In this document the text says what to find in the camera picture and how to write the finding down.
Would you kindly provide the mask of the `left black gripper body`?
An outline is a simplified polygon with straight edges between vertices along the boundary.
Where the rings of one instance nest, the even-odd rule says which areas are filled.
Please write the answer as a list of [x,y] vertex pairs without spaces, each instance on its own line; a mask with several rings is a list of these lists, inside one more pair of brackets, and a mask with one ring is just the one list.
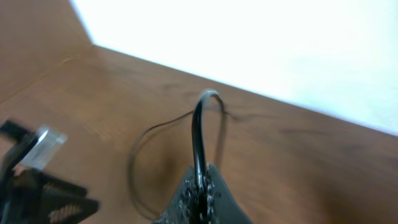
[[37,144],[38,137],[34,131],[10,119],[1,126],[1,135],[15,141],[1,161],[1,224],[4,224],[12,198],[14,168]]

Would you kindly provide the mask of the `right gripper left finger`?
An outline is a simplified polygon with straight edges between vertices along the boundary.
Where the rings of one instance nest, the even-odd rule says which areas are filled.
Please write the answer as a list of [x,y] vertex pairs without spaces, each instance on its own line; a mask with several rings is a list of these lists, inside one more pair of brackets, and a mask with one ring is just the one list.
[[198,190],[195,170],[189,167],[172,195],[170,203],[153,224],[199,223]]

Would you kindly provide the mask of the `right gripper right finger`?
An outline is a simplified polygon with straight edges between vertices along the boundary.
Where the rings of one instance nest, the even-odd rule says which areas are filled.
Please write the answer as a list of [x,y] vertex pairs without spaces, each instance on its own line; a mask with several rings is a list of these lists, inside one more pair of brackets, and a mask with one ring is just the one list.
[[252,224],[252,220],[234,199],[218,168],[210,163],[205,174],[205,199],[205,223]]

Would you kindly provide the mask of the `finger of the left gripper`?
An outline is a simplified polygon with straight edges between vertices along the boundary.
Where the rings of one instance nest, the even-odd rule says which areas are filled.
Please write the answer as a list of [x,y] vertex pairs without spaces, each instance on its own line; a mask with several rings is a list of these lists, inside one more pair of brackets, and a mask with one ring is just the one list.
[[80,223],[95,214],[99,207],[98,201],[88,198],[44,195],[12,202],[12,223]]
[[38,199],[43,194],[86,198],[88,190],[38,169],[28,169],[14,178],[14,198]]

